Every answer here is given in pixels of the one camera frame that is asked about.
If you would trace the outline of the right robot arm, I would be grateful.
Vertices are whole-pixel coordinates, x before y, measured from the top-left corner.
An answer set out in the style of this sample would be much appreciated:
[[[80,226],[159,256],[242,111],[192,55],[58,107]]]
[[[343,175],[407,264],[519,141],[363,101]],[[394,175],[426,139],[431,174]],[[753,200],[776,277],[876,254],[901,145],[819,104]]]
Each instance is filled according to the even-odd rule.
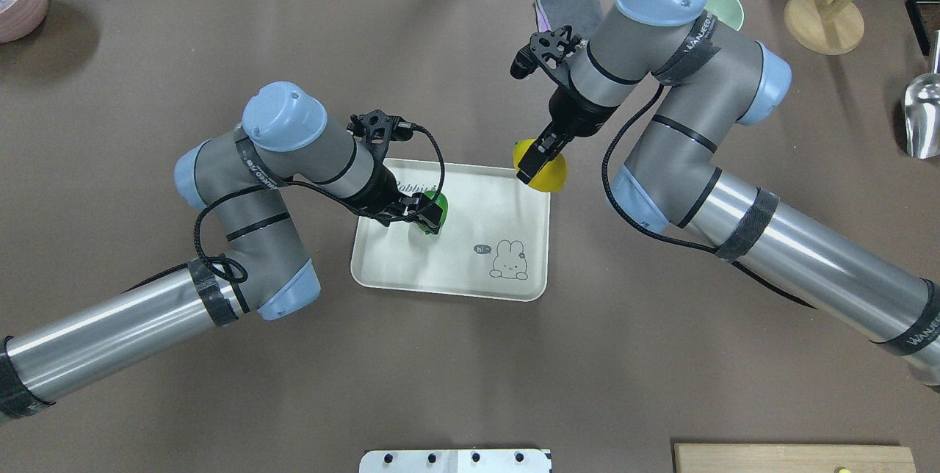
[[[548,123],[516,162],[534,187],[576,139],[598,134],[635,88],[658,91],[624,161],[601,160],[607,202],[655,241],[698,250],[810,308],[828,312],[938,390],[938,284],[788,205],[731,167],[721,145],[768,118],[792,69],[725,24],[707,0],[613,0],[597,29],[534,32],[510,74],[555,84]]]

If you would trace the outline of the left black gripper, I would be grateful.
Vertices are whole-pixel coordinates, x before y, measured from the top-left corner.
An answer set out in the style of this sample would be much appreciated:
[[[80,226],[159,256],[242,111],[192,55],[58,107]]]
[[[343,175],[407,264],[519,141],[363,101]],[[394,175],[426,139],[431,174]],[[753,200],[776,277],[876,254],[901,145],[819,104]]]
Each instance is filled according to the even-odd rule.
[[[383,164],[392,141],[408,141],[416,124],[380,109],[362,115],[351,115],[347,126],[357,142],[357,151],[369,152],[366,164],[372,166],[366,183],[355,195],[345,200],[361,216],[389,226],[397,221],[416,224],[425,234],[437,235],[447,218],[447,197],[442,192],[417,192],[406,195],[397,189],[396,179]]]

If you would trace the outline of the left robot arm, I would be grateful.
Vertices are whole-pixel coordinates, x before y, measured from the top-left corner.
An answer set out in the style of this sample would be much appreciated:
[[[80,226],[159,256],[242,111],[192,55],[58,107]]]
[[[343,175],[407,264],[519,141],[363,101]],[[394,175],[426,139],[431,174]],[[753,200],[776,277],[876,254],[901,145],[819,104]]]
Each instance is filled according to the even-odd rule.
[[[306,189],[377,224],[437,234],[444,158],[432,132],[373,109],[335,120],[291,82],[262,86],[230,132],[174,169],[197,211],[192,258],[53,325],[2,339],[2,420],[57,400],[247,315],[285,318],[320,282],[284,192]]]

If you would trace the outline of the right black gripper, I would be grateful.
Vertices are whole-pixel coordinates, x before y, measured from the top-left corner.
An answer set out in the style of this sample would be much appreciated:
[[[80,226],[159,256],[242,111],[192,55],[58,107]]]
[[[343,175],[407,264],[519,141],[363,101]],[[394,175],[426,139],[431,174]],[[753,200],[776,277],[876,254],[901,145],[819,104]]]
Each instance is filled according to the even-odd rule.
[[[586,98],[574,85],[571,60],[585,49],[585,41],[573,27],[534,32],[528,44],[520,48],[510,75],[525,79],[541,69],[557,85],[549,101],[550,121],[524,153],[517,178],[527,185],[548,162],[562,154],[575,137],[590,137],[614,114],[617,106],[605,106]]]

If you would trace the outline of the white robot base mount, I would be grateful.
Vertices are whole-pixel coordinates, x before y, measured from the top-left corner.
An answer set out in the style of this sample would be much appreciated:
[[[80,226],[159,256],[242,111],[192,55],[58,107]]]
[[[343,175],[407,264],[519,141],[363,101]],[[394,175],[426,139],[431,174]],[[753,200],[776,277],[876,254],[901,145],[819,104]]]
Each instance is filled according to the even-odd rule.
[[[552,472],[549,449],[496,447],[496,449],[391,449],[370,450],[360,460],[359,472]]]

